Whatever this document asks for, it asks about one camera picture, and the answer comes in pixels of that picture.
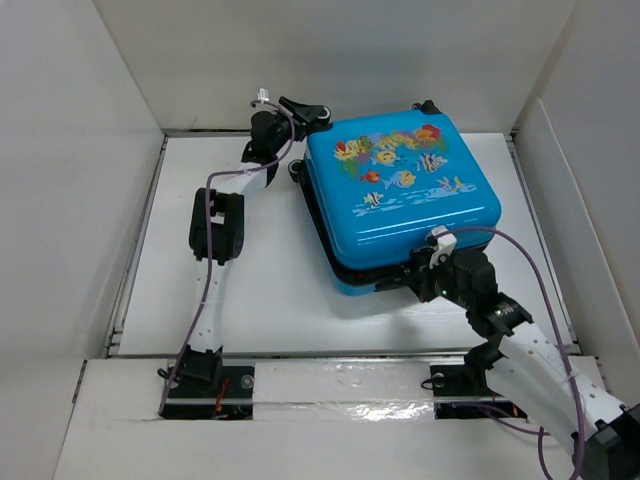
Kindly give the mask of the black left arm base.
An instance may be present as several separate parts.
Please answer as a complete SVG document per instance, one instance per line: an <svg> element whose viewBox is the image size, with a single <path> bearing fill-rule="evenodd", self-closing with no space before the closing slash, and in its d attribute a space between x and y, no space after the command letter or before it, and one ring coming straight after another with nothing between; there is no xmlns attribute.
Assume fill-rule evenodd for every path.
<svg viewBox="0 0 640 480"><path fill-rule="evenodd" d="M222 369L217 388L195 381L175 378L167 382L168 398L159 416L168 420L251 420L255 368L250 365L228 365Z"/></svg>

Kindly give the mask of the blue hard-shell suitcase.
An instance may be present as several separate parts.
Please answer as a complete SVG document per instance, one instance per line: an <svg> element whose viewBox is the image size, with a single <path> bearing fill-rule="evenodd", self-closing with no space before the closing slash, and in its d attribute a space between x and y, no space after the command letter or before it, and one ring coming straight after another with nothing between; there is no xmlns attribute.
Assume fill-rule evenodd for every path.
<svg viewBox="0 0 640 480"><path fill-rule="evenodd" d="M396 288L413 250L440 226L459 249L483 249L502 213L451 119L433 101L334 122L288 166L339 292Z"/></svg>

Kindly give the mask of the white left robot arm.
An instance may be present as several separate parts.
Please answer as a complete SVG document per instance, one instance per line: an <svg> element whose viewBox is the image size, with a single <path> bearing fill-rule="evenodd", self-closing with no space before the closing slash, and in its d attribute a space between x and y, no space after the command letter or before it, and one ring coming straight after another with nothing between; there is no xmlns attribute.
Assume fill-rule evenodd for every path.
<svg viewBox="0 0 640 480"><path fill-rule="evenodd" d="M285 97L251 102L250 139L239 163L209 174L197 190L188 243L198 271L201 294L186 338L169 373L169 382L189 384L201 396L216 394L223 384L222 280L244 244L247 201L268 187L293 145L331 124L324 105L308 105Z"/></svg>

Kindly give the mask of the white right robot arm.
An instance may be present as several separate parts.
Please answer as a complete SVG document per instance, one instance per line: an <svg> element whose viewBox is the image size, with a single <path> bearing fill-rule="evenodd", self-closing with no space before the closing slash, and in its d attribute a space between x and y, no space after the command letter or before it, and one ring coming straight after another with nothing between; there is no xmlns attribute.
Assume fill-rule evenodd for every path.
<svg viewBox="0 0 640 480"><path fill-rule="evenodd" d="M500 292L483 252L427 246L411 252L404 273L421 301L442 297L462 307L484 338L465 357L467 389L491 390L522 409L571 454L581 478L638 478L638 407L566 365L531 314Z"/></svg>

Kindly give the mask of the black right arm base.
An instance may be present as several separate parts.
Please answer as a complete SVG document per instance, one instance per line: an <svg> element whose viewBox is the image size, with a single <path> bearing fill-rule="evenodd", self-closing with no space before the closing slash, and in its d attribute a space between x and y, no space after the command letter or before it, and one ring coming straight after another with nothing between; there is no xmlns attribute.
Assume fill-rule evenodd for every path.
<svg viewBox="0 0 640 480"><path fill-rule="evenodd" d="M470 369L463 364L431 365L430 376L421 382L421 388L432 394L438 420L526 417L482 380L474 380Z"/></svg>

